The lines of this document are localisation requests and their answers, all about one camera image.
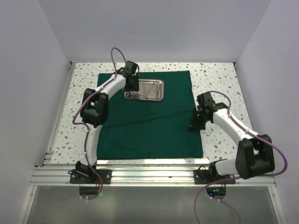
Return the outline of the dark green surgical cloth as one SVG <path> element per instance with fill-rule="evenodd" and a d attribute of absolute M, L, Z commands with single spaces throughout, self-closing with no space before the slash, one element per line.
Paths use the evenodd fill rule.
<path fill-rule="evenodd" d="M 99 160 L 202 158 L 199 131 L 189 132 L 195 101 L 189 71 L 144 72 L 141 78 L 164 82 L 161 101 L 131 100 L 118 91 L 98 145 Z"/>

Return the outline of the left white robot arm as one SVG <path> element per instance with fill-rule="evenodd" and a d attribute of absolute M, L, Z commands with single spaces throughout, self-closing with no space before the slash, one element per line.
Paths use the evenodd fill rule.
<path fill-rule="evenodd" d="M 87 88 L 83 95 L 82 105 L 74 115 L 74 125 L 85 125 L 87 128 L 84 140 L 84 156 L 80 162 L 88 167 L 81 171 L 80 177 L 86 183 L 97 178 L 97 171 L 92 166 L 97 162 L 97 145 L 100 131 L 107 121 L 109 100 L 118 91 L 139 91 L 139 65 L 126 61 L 124 67 L 115 69 L 114 74 L 95 89 Z"/>

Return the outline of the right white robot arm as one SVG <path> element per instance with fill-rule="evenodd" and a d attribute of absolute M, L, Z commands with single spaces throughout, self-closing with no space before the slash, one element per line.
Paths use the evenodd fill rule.
<path fill-rule="evenodd" d="M 200 177 L 207 177 L 213 183 L 234 175 L 242 179 L 271 173 L 275 169 L 271 138 L 252 131 L 230 111 L 230 105 L 216 103 L 211 92 L 197 96 L 198 105 L 192 110 L 188 131 L 205 130 L 206 123 L 219 126 L 236 144 L 236 156 L 211 162 L 208 170 L 198 170 Z"/>

